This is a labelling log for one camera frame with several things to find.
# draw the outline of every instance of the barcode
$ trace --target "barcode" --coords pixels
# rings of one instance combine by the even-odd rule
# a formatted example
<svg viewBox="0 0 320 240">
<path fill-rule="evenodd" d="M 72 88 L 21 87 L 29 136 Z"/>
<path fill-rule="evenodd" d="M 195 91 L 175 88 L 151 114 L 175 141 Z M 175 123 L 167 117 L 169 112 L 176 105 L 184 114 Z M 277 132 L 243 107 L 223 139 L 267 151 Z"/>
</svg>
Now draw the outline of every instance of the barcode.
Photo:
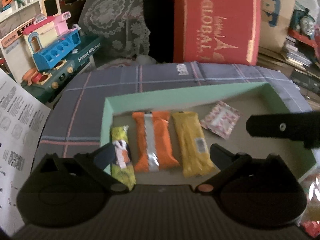
<svg viewBox="0 0 320 240">
<path fill-rule="evenodd" d="M 14 151 L 11 151 L 8 164 L 16 168 L 18 171 L 22 171 L 24 165 L 24 158 Z"/>
<path fill-rule="evenodd" d="M 207 152 L 207 145 L 205 143 L 204 138 L 202 138 L 202 137 L 195 138 L 195 142 L 196 142 L 198 153 L 206 153 Z"/>
<path fill-rule="evenodd" d="M 9 150 L 5 150 L 4 153 L 3 153 L 2 159 L 5 160 L 5 161 L 7 161 L 8 154 L 9 154 Z"/>
</svg>

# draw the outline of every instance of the pink patterned packet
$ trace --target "pink patterned packet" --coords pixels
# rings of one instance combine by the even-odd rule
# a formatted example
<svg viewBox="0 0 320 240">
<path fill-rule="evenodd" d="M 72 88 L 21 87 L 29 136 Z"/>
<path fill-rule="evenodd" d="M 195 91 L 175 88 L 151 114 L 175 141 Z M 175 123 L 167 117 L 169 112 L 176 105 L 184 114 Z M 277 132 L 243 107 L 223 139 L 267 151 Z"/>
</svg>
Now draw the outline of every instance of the pink patterned packet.
<svg viewBox="0 0 320 240">
<path fill-rule="evenodd" d="M 211 112 L 200 121 L 200 124 L 203 128 L 228 139 L 239 117 L 238 110 L 222 101 L 218 101 Z"/>
</svg>

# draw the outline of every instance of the cardboard box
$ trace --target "cardboard box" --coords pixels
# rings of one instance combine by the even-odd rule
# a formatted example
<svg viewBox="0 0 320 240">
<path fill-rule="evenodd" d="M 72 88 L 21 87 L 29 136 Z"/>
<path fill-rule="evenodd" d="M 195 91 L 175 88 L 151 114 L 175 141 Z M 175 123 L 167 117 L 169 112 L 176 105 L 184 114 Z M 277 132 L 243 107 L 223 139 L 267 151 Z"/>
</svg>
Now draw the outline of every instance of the cardboard box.
<svg viewBox="0 0 320 240">
<path fill-rule="evenodd" d="M 260 0 L 174 0 L 174 62 L 255 65 Z"/>
<path fill-rule="evenodd" d="M 260 47 L 279 53 L 288 33 L 295 0 L 261 0 Z"/>
</svg>

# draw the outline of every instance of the yellow snack wrapper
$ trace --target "yellow snack wrapper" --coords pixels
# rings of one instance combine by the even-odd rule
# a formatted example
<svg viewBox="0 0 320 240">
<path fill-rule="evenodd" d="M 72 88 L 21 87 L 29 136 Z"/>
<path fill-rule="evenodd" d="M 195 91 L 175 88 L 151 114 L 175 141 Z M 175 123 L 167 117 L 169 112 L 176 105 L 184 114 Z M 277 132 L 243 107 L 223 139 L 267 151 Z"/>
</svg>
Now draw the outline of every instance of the yellow snack wrapper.
<svg viewBox="0 0 320 240">
<path fill-rule="evenodd" d="M 116 148 L 116 159 L 111 163 L 111 176 L 132 190 L 136 178 L 129 149 L 128 128 L 129 126 L 125 125 L 111 129 L 112 143 Z"/>
<path fill-rule="evenodd" d="M 219 171 L 210 159 L 198 114 L 179 112 L 172 114 L 172 117 L 180 144 L 184 177 Z"/>
</svg>

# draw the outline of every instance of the toy pot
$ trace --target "toy pot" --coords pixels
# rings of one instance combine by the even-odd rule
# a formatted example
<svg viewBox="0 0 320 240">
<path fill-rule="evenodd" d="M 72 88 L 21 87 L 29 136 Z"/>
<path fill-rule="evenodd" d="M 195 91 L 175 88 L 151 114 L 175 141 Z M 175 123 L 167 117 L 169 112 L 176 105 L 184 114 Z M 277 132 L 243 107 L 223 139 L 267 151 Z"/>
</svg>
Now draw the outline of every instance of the toy pot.
<svg viewBox="0 0 320 240">
<path fill-rule="evenodd" d="M 22 77 L 22 80 L 28 82 L 28 86 L 32 84 L 32 78 L 39 74 L 37 68 L 29 69 Z"/>
<path fill-rule="evenodd" d="M 33 78 L 31 79 L 33 83 L 37 83 L 42 78 L 41 73 L 37 73 Z"/>
</svg>

